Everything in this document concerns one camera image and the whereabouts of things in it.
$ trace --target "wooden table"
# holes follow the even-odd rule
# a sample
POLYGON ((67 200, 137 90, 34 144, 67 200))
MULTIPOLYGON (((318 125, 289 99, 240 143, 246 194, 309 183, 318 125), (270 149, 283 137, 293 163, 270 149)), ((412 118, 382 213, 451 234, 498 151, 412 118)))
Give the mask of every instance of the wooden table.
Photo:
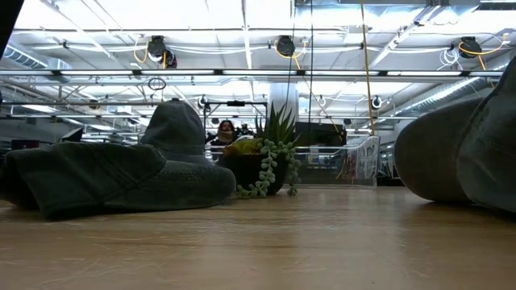
POLYGON ((404 188, 46 222, 0 204, 0 289, 514 289, 514 221, 404 188))

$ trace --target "cap brim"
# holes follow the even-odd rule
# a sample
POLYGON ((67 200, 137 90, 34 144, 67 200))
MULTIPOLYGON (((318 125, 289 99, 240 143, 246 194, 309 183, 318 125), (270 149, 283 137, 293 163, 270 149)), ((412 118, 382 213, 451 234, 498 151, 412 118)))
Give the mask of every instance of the cap brim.
POLYGON ((160 151, 161 155, 168 161, 179 161, 197 165, 213 166, 213 163, 209 161, 204 155, 177 154, 162 148, 158 148, 158 150, 160 151))
POLYGON ((229 169, 167 161, 159 174, 105 206, 143 211, 200 209, 228 201, 235 187, 229 169))
POLYGON ((476 98, 423 115, 397 137, 397 173, 413 193, 431 201, 471 202, 456 176, 456 148, 480 103, 476 98))

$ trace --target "ceiling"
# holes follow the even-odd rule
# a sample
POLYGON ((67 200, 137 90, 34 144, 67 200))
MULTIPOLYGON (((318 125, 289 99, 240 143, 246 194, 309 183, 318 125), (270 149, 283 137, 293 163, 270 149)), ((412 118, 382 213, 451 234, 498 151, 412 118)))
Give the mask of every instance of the ceiling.
MULTIPOLYGON (((399 2, 367 5, 366 0, 367 50, 360 48, 364 42, 360 6, 331 0, 314 1, 312 7, 310 1, 295 1, 294 5, 290 0, 25 0, 10 45, 38 60, 62 60, 76 70, 160 68, 149 57, 143 62, 136 59, 144 58, 145 44, 153 35, 164 36, 177 58, 178 69, 364 70, 367 51, 370 69, 481 70, 477 58, 456 57, 456 49, 447 51, 462 36, 474 36, 484 52, 496 50, 483 56, 490 70, 499 67, 500 56, 513 51, 514 10, 476 10, 479 1, 442 7, 428 7, 421 1, 399 2), (421 25, 414 25, 419 20, 421 25), (279 35, 293 36, 299 67, 274 49, 279 35)), ((3 57, 0 69, 27 67, 3 57)), ((30 77, 11 80, 45 96, 66 96, 70 102, 143 102, 144 95, 152 94, 145 86, 138 89, 134 85, 100 85, 114 80, 109 77, 102 78, 100 84, 91 81, 79 88, 61 84, 61 93, 59 86, 37 85, 30 77)), ((197 77, 198 83, 192 85, 189 80, 190 77, 174 77, 178 83, 159 92, 158 100, 181 94, 193 106, 202 96, 221 102, 266 101, 268 84, 278 81, 197 77)), ((304 81, 296 82, 300 98, 307 100, 310 87, 304 81)), ((439 85, 438 81, 373 81, 370 89, 373 96, 388 100, 384 106, 394 107, 439 85)), ((363 79, 316 80, 311 91, 321 96, 319 102, 323 102, 329 115, 362 115, 368 110, 368 88, 363 79)), ((137 112, 153 107, 132 109, 137 112)), ((316 102, 311 109, 313 114, 323 114, 316 102)), ((254 112, 247 107, 220 111, 254 112)), ((82 112, 93 114, 87 107, 82 112)))

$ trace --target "cable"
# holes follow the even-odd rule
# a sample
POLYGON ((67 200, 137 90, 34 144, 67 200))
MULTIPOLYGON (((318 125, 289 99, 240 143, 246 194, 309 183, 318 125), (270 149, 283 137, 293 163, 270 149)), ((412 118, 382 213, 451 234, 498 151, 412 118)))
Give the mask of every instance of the cable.
MULTIPOLYGON (((296 31, 296 6, 294 5, 293 6, 292 41, 293 41, 293 35, 294 35, 295 31, 296 31)), ((274 49, 279 54, 279 52, 277 51, 276 45, 274 45, 274 49)), ((289 62, 289 79, 287 80, 287 98, 286 98, 286 101, 285 101, 285 105, 289 103, 290 75, 291 75, 291 72, 292 72, 292 58, 290 58, 290 62, 289 62)))
MULTIPOLYGON (((310 0, 310 42, 312 51, 314 50, 314 0, 310 0)), ((314 94, 312 91, 313 85, 314 85, 314 54, 310 54, 310 96, 314 94)), ((299 62, 298 58, 294 58, 296 60, 296 64, 299 68, 299 62)), ((312 132, 312 98, 308 101, 308 131, 312 132)), ((312 144, 311 142, 311 134, 308 135, 308 146, 312 144)))
MULTIPOLYGON (((484 60, 482 60, 482 56, 478 56, 478 61, 481 63, 481 67, 482 69, 484 70, 487 70, 487 68, 485 67, 485 63, 484 63, 484 60)), ((492 81, 489 81, 489 84, 493 87, 494 89, 494 84, 492 81)))
POLYGON ((135 41, 135 48, 133 50, 133 55, 135 56, 135 60, 138 61, 139 63, 144 63, 145 61, 147 61, 147 54, 148 54, 148 42, 145 44, 145 56, 144 56, 144 59, 141 60, 138 58, 138 56, 136 55, 136 46, 138 45, 138 39, 139 39, 139 35, 136 37, 136 41, 135 41))
POLYGON ((466 53, 470 54, 470 55, 485 56, 485 55, 491 54, 493 52, 499 51, 503 47, 503 45, 505 44, 505 41, 506 41, 506 35, 503 35, 502 42, 500 43, 500 46, 497 47, 497 48, 494 48, 493 50, 488 51, 488 52, 470 52, 469 50, 465 50, 465 49, 462 48, 462 44, 464 44, 464 42, 459 43, 459 49, 461 51, 463 51, 463 52, 466 52, 466 53))
POLYGON ((487 70, 487 69, 485 68, 484 61, 482 60, 482 56, 478 56, 478 61, 481 63, 482 69, 487 70))
POLYGON ((441 62, 441 64, 443 64, 443 66, 437 68, 437 70, 441 70, 442 68, 445 68, 447 66, 454 65, 459 61, 459 57, 460 54, 455 49, 442 51, 439 54, 439 61, 441 62))
POLYGON ((369 121, 371 122, 371 134, 374 135, 374 122, 372 121, 372 98, 371 98, 371 84, 369 76, 369 55, 368 55, 368 42, 365 34, 365 12, 364 12, 365 0, 360 1, 360 9, 362 12, 362 36, 364 38, 364 55, 365 55, 365 78, 368 86, 368 108, 369 108, 369 121))

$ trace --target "metal beam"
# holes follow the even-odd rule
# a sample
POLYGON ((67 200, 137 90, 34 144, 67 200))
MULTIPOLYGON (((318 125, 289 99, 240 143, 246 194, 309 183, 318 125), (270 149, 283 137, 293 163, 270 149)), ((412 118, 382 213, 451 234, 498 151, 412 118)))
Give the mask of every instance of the metal beam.
POLYGON ((97 42, 97 40, 95 40, 95 38, 93 38, 90 34, 88 34, 87 32, 85 32, 78 24, 76 24, 72 19, 70 19, 68 16, 66 16, 63 12, 59 11, 59 8, 57 6, 55 6, 54 4, 52 3, 49 3, 47 2, 46 0, 40 0, 46 7, 48 7, 50 10, 56 12, 57 14, 59 14, 60 16, 62 16, 64 19, 66 19, 70 24, 72 24, 76 31, 79 32, 80 34, 82 34, 83 36, 87 37, 89 39, 89 41, 95 46, 97 47, 98 49, 102 50, 102 52, 104 52, 107 57, 109 57, 110 59, 112 59, 115 63, 117 63, 118 65, 120 65, 122 68, 126 68, 127 66, 125 64, 122 64, 115 56, 113 56, 110 52, 108 52, 100 43, 97 42))

